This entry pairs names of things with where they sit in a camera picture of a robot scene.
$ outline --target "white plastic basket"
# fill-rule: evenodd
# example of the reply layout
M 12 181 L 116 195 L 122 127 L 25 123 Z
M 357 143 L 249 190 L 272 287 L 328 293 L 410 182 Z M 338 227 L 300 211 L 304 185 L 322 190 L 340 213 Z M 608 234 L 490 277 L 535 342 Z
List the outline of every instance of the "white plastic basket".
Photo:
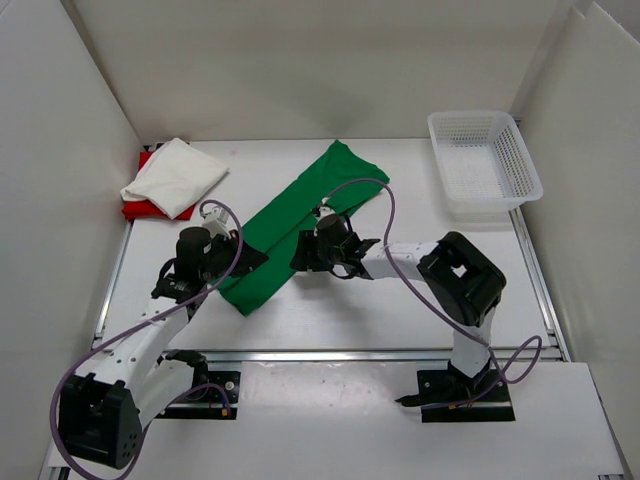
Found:
M 513 117 L 499 111 L 429 115 L 451 212 L 496 214 L 542 197 L 542 184 Z

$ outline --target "folded red cloth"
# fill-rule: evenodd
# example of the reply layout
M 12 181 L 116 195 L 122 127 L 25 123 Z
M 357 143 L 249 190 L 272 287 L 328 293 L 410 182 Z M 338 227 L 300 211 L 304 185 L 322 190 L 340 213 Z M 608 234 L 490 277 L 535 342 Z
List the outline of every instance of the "folded red cloth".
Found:
M 140 152 L 140 160 L 138 161 L 138 170 L 144 167 L 147 160 L 151 158 L 153 152 Z M 184 212 L 178 215 L 174 220 L 190 220 L 193 210 L 196 208 L 195 204 L 191 205 Z M 122 208 L 124 218 L 128 221 L 132 221 L 134 218 L 140 217 L 164 217 L 168 218 L 162 210 L 156 207 L 149 200 L 143 200 L 141 202 L 125 202 Z

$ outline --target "white cloth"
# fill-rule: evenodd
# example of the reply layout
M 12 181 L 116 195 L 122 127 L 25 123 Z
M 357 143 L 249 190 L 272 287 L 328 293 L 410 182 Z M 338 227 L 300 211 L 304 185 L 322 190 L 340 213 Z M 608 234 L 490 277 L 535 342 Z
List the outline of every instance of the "white cloth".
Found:
M 229 167 L 174 138 L 156 150 L 120 194 L 126 202 L 150 200 L 175 218 L 213 187 Z

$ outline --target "cable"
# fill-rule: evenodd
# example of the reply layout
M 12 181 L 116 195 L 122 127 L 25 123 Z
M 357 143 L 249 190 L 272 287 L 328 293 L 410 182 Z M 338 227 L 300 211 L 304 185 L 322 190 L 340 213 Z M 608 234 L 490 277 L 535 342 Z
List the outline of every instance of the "cable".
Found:
M 200 206 L 202 207 L 203 205 L 207 205 L 207 204 L 210 204 L 210 203 L 213 203 L 213 204 L 219 206 L 220 208 L 226 210 L 229 213 L 229 215 L 231 216 L 231 218 L 233 219 L 233 221 L 234 221 L 234 223 L 236 225 L 236 229 L 238 231 L 238 249 L 236 251 L 235 256 L 233 257 L 231 265 L 229 265 L 229 268 L 224 272 L 222 277 L 220 277 L 218 279 L 218 281 L 214 285 L 212 285 L 211 287 L 203 288 L 203 290 L 200 293 L 198 293 L 195 297 L 192 297 L 191 299 L 189 299 L 189 300 L 187 300 L 185 302 L 177 304 L 177 305 L 165 310 L 164 312 L 161 312 L 161 313 L 149 318 L 148 320 L 140 322 L 139 324 L 131 327 L 128 330 L 125 330 L 122 333 L 119 333 L 118 335 L 116 335 L 112 339 L 107 340 L 106 342 L 102 343 L 100 346 L 98 346 L 98 347 L 94 348 L 93 350 L 90 350 L 89 352 L 87 352 L 84 355 L 82 355 L 80 357 L 80 359 L 78 359 L 73 365 L 71 365 L 71 367 L 62 375 L 62 378 L 60 379 L 60 381 L 58 382 L 58 385 L 56 385 L 56 388 L 53 391 L 53 396 L 51 398 L 51 404 L 49 405 L 49 428 L 51 429 L 51 436 L 53 437 L 53 442 L 55 443 L 56 447 L 58 448 L 58 451 L 60 452 L 60 455 L 62 456 L 62 459 L 67 463 L 67 465 L 69 465 L 69 467 L 71 467 L 73 469 L 73 471 L 75 471 L 78 475 L 80 475 L 81 477 L 85 478 L 86 480 L 104 480 L 104 479 L 102 479 L 101 477 L 95 476 L 92 473 L 90 473 L 87 470 L 85 470 L 78 462 L 75 461 L 75 459 L 71 456 L 71 454 L 69 454 L 69 452 L 67 451 L 67 449 L 64 446 L 64 442 L 62 441 L 62 437 L 60 436 L 60 433 L 58 432 L 58 421 L 57 421 L 58 400 L 60 399 L 60 393 L 62 392 L 62 388 L 64 387 L 64 384 L 66 383 L 66 381 L 75 373 L 75 371 L 84 362 L 89 360 L 91 357 L 93 357 L 97 353 L 105 350 L 107 347 L 113 345 L 114 343 L 122 340 L 123 338 L 127 338 L 127 337 L 133 335 L 134 333 L 139 332 L 143 328 L 149 326 L 151 323 L 156 322 L 156 321 L 158 321 L 158 320 L 160 320 L 162 318 L 165 318 L 167 315 L 170 315 L 170 314 L 180 310 L 181 308 L 184 308 L 184 307 L 186 307 L 188 305 L 191 305 L 192 303 L 199 302 L 200 300 L 204 300 L 211 292 L 216 290 L 222 284 L 222 282 L 224 282 L 227 279 L 227 277 L 231 274 L 231 272 L 233 272 L 233 269 L 236 267 L 238 261 L 240 260 L 240 254 L 242 253 L 242 245 L 243 245 L 243 242 L 244 242 L 243 236 L 242 236 L 242 229 L 240 227 L 240 220 L 238 219 L 236 214 L 233 213 L 233 211 L 229 207 L 227 207 L 224 203 L 219 202 L 217 200 L 205 200 L 204 202 L 202 202 L 202 204 L 200 204 Z M 199 385 L 198 387 L 194 387 L 195 390 L 192 388 L 191 390 L 187 391 L 185 394 L 180 395 L 176 400 L 181 399 L 184 395 L 190 395 L 191 393 L 194 393 L 194 391 L 196 391 L 196 390 L 200 390 L 201 388 L 205 388 L 205 386 L 207 386 L 207 388 L 209 388 L 212 385 L 213 384 L 205 384 L 205 385 Z M 224 392 L 224 390 L 221 390 L 221 393 L 222 393 L 223 403 L 226 402 L 227 408 L 229 408 L 229 399 L 227 398 L 227 394 Z M 149 426 L 147 426 L 147 428 L 144 429 L 144 432 L 143 432 L 143 435 L 142 435 L 142 437 L 143 437 L 142 440 L 144 440 L 144 436 L 146 435 L 148 428 L 149 428 Z M 138 457 L 140 456 L 140 451 L 142 449 L 142 443 L 143 442 L 141 441 L 140 442 L 140 447 L 138 448 L 138 451 L 135 453 L 133 459 L 131 460 L 131 463 L 127 467 L 127 470 L 125 470 L 125 472 L 122 475 L 120 475 L 119 477 L 116 477 L 116 478 L 110 479 L 110 480 L 124 480 L 125 478 L 127 478 L 129 476 L 129 474 L 133 470 L 133 467 L 135 466 L 136 462 L 138 461 Z
M 465 405 L 465 404 L 468 404 L 468 403 L 473 403 L 473 402 L 481 399 L 482 397 L 484 397 L 491 390 L 493 390 L 493 388 L 500 381 L 503 381 L 507 385 L 513 385 L 513 384 L 521 382 L 527 375 L 529 375 L 529 373 L 531 372 L 531 370 L 533 369 L 535 364 L 540 359 L 540 355 L 542 353 L 542 337 L 540 335 L 533 335 L 532 337 L 528 338 L 522 345 L 520 345 L 520 347 L 513 353 L 513 355 L 511 355 L 511 357 L 509 358 L 509 360 L 507 361 L 505 366 L 504 367 L 500 367 L 500 364 L 498 363 L 498 358 L 496 357 L 496 354 L 495 354 L 493 348 L 491 347 L 491 345 L 489 345 L 484 340 L 476 337 L 475 335 L 467 332 L 464 328 L 462 328 L 460 325 L 458 325 L 455 321 L 453 321 L 447 315 L 445 315 L 440 310 L 438 310 L 438 308 L 436 308 L 411 283 L 411 281 L 407 278 L 407 276 L 404 274 L 404 272 L 400 269 L 400 266 L 393 259 L 393 256 L 391 255 L 391 252 L 389 251 L 389 234 L 391 233 L 391 227 L 393 226 L 393 221 L 394 221 L 395 216 L 396 216 L 396 199 L 395 199 L 395 195 L 393 194 L 393 191 L 391 191 L 391 188 L 389 188 L 389 186 L 386 183 L 381 182 L 380 180 L 377 180 L 375 178 L 360 178 L 360 179 L 357 179 L 357 180 L 351 180 L 351 181 L 343 183 L 339 187 L 335 188 L 331 193 L 329 193 L 329 195 L 327 195 L 327 198 L 331 198 L 333 195 L 335 195 L 337 192 L 339 192 L 343 188 L 348 187 L 350 185 L 357 184 L 357 183 L 375 183 L 375 184 L 378 184 L 382 188 L 384 188 L 387 191 L 387 193 L 389 194 L 389 199 L 391 201 L 391 212 L 389 213 L 389 221 L 387 222 L 387 226 L 386 226 L 385 231 L 384 231 L 384 235 L 383 235 L 383 238 L 382 238 L 382 244 L 383 244 L 383 248 L 384 248 L 385 254 L 387 255 L 387 259 L 389 260 L 389 263 L 391 264 L 391 267 L 395 270 L 396 274 L 398 275 L 398 278 L 400 278 L 400 280 L 402 280 L 402 282 L 407 286 L 407 288 L 411 291 L 411 293 L 413 293 L 416 296 L 416 298 L 418 300 L 420 300 L 420 302 L 422 302 L 438 318 L 440 318 L 442 321 L 444 321 L 447 325 L 449 325 L 451 328 L 453 328 L 456 332 L 458 332 L 461 335 L 465 336 L 469 340 L 472 340 L 472 341 L 474 341 L 476 343 L 479 343 L 480 345 L 485 347 L 489 351 L 489 358 L 490 358 L 491 363 L 493 363 L 493 365 L 496 368 L 496 371 L 498 372 L 499 378 L 495 382 L 493 382 L 493 384 L 491 384 L 485 391 L 481 392 L 480 394 L 476 395 L 475 397 L 472 397 L 471 399 L 461 400 L 461 401 L 456 401 L 456 402 L 448 402 L 448 403 L 434 403 L 434 404 L 431 404 L 431 405 L 426 405 L 423 408 L 428 409 L 428 410 L 436 409 L 436 408 L 452 408 L 452 407 L 457 407 L 457 406 L 460 406 L 460 405 Z M 524 349 L 527 348 L 527 346 L 529 346 L 529 344 L 534 342 L 534 341 L 537 341 L 537 345 L 536 345 L 536 351 L 535 351 L 535 354 L 533 356 L 533 359 L 531 360 L 531 362 L 529 363 L 529 365 L 527 366 L 525 371 L 522 373 L 522 375 L 520 375 L 518 378 L 516 378 L 514 380 L 509 380 L 506 377 L 507 370 L 513 364 L 513 362 L 515 362 L 517 360 L 518 356 L 524 351 Z

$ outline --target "green towel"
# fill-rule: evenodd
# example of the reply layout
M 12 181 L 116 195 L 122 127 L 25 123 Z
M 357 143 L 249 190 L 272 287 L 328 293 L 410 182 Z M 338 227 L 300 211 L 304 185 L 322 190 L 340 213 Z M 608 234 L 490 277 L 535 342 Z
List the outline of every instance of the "green towel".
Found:
M 242 228 L 249 245 L 269 255 L 269 261 L 246 277 L 229 279 L 222 296 L 243 315 L 261 307 L 295 273 L 289 268 L 300 230 L 312 230 L 316 219 L 311 209 L 334 188 L 349 180 L 376 178 L 385 183 L 389 177 L 375 165 L 356 157 L 349 147 L 335 141 L 271 203 Z M 382 187 L 374 183 L 351 185 L 329 201 L 336 212 L 355 212 Z

